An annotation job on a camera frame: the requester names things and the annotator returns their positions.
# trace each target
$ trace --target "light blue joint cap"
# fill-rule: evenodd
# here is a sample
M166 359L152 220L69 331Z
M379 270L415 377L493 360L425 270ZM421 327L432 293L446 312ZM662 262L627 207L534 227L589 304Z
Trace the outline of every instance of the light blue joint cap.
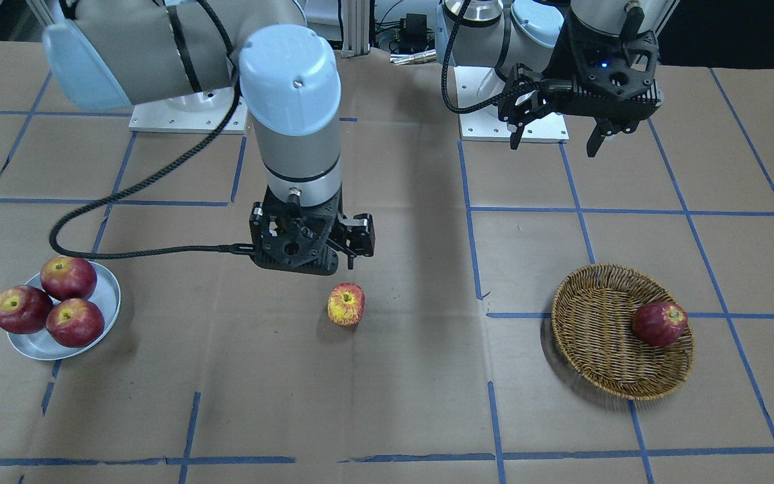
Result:
M299 25L271 25L249 36L239 55L241 92L267 128L305 136L336 116L341 97L328 41Z
M41 40L53 76L68 99L81 110L132 106L116 76L72 19L47 26Z
M513 19L522 32L538 44L553 49L563 28L563 15L556 7L534 0L515 0Z

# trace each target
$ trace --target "robotic arm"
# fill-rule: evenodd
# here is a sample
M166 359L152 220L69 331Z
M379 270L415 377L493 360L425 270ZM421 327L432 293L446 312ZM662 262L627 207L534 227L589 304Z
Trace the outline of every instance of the robotic arm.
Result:
M456 108L446 94L445 102L457 113L496 104L513 149L527 124L549 113L593 117L596 128L587 154L595 156L605 138L635 132L661 107L654 30L677 3L442 0L439 8L449 31L443 64L492 67L504 82L500 94L480 106Z
M374 254L372 216L342 214L335 55L296 1L59 3L62 18L43 43L56 80L84 110L240 89L267 190L249 218L253 244L237 253L266 269L319 275L337 270L336 251L349 267Z

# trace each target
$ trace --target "cardboard surface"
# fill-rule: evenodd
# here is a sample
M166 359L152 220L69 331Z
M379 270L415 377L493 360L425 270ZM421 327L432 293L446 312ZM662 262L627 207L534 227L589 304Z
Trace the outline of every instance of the cardboard surface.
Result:
M37 362L0 330L0 482L774 482L774 71L660 68L652 123L587 159L592 120L564 146L460 142L439 65L338 66L344 211L374 214L375 257L328 278L100 261L122 305L98 346ZM200 138L132 134L46 79L39 45L0 43L0 291L52 256L61 215ZM250 126L61 241L249 242L265 180ZM688 310L678 393L629 404L557 358L551 298L590 261ZM366 295L356 330L325 311L344 281Z

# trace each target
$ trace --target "apple in basket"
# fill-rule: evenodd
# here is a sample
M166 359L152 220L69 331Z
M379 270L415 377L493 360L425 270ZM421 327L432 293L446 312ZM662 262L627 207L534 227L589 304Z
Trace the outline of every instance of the apple in basket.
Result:
M632 319L632 331L651 346L670 346L683 334L689 316L673 302L656 300L638 307Z
M0 294L0 328L13 334L32 334L44 328L52 300L39 288L15 286Z
M61 346L84 348L103 333L103 313L89 300L63 300L46 317L46 330Z
M83 258L56 256L40 269L40 285L58 300L88 299L95 292L97 273Z
M363 306L366 298L363 288L353 282L336 285L328 297L328 316L341 327L355 327L363 318Z

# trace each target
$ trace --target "bowl of apples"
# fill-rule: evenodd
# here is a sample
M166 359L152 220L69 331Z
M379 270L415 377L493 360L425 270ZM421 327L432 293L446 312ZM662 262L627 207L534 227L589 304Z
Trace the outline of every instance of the bowl of apples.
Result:
M24 285L0 294L0 328L28 358L53 361L86 352L116 322L121 288L101 264L56 256Z

